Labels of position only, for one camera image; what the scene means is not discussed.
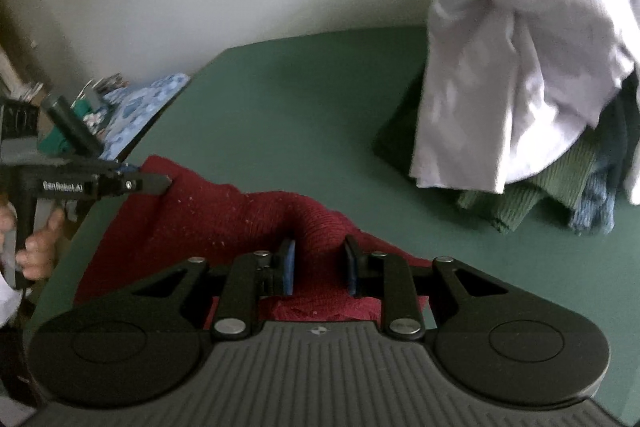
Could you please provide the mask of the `person's left hand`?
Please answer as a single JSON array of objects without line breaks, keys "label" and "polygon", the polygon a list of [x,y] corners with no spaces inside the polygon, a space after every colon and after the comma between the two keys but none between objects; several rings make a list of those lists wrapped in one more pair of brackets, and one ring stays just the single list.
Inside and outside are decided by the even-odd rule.
[{"label": "person's left hand", "polygon": [[17,251],[15,260],[26,280],[38,282],[52,274],[56,263],[56,243],[63,235],[64,222],[64,210],[53,209],[47,224],[28,236],[25,247]]}]

